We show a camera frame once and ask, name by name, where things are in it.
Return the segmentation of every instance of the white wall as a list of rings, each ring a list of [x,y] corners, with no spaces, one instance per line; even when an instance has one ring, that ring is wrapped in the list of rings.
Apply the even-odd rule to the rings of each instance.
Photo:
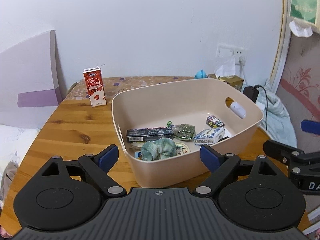
[[[0,52],[56,30],[64,94],[102,64],[105,77],[212,72],[223,43],[248,49],[248,83],[263,84],[281,18],[282,0],[0,0]]]

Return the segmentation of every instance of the gray ribbed plate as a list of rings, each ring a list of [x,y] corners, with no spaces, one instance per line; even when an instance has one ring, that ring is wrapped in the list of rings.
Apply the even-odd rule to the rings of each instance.
[[[208,198],[187,188],[133,188],[126,197],[110,199],[88,223],[68,231],[44,233],[22,229],[14,240],[306,240],[296,228],[260,233],[240,228]]]

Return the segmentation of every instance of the tissue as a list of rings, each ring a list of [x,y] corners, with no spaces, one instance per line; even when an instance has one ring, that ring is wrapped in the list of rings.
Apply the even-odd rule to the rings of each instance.
[[[292,31],[292,33],[294,35],[296,35],[297,37],[308,38],[312,35],[312,29],[310,26],[309,27],[302,27],[297,22],[292,21],[289,23],[289,27],[290,27],[290,30]]]
[[[215,59],[214,74],[216,77],[228,77],[236,74],[235,57],[218,57]]]

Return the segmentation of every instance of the purple stripe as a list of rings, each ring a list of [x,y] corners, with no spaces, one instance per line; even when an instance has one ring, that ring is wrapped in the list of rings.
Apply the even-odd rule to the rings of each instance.
[[[61,102],[59,87],[18,94],[18,107],[58,106]]]

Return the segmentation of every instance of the barcode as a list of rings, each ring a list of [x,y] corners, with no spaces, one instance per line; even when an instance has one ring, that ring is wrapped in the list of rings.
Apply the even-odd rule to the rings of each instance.
[[[129,137],[129,142],[143,141],[143,136],[140,137]]]

